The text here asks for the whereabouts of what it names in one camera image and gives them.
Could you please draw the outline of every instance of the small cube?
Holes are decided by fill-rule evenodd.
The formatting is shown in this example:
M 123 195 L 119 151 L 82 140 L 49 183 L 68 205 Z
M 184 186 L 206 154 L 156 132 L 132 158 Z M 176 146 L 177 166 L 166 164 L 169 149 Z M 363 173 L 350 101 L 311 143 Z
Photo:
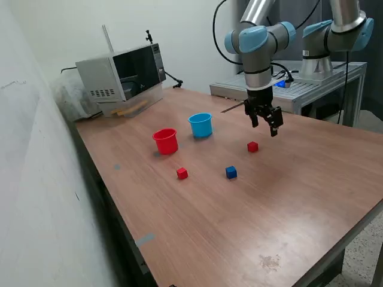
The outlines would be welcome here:
M 257 152 L 258 151 L 258 144 L 256 142 L 249 142 L 247 144 L 247 150 L 249 152 Z
M 187 174 L 187 170 L 183 167 L 177 170 L 178 179 L 185 179 L 189 175 Z
M 226 168 L 226 176 L 228 179 L 237 177 L 237 170 L 233 166 L 229 166 Z

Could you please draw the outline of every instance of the red cup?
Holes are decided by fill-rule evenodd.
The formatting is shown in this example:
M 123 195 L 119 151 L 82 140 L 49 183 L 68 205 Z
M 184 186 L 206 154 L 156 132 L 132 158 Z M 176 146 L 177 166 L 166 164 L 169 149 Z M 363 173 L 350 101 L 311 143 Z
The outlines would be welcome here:
M 173 154 L 178 150 L 176 134 L 175 129 L 163 129 L 153 135 L 160 154 Z

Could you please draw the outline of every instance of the blue cup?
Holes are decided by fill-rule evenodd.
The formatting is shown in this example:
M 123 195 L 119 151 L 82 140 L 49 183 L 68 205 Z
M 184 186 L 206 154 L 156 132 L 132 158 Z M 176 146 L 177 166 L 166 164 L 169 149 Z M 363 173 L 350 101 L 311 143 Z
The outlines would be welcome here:
M 191 124 L 195 138 L 207 138 L 213 133 L 211 117 L 211 114 L 203 112 L 201 114 L 192 115 L 189 118 L 189 123 Z

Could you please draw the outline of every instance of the red cube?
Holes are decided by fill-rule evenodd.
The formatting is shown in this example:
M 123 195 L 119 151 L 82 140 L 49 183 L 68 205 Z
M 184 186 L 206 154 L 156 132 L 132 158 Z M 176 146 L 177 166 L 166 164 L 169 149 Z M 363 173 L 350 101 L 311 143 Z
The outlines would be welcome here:
M 256 151 L 258 151 L 258 144 L 256 142 L 249 142 L 247 144 L 247 150 L 249 152 L 256 152 Z
M 178 179 L 185 179 L 189 175 L 187 174 L 187 170 L 183 167 L 177 170 Z

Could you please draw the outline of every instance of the floor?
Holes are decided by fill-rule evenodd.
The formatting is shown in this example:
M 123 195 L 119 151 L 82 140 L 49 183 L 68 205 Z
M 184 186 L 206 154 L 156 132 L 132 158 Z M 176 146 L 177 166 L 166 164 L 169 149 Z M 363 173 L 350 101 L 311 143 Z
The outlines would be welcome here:
M 336 122 L 337 116 L 328 121 Z M 383 121 L 369 111 L 361 111 L 359 129 L 383 134 Z M 346 248 L 343 272 L 327 287 L 370 286 L 383 242 L 383 212 L 375 218 Z

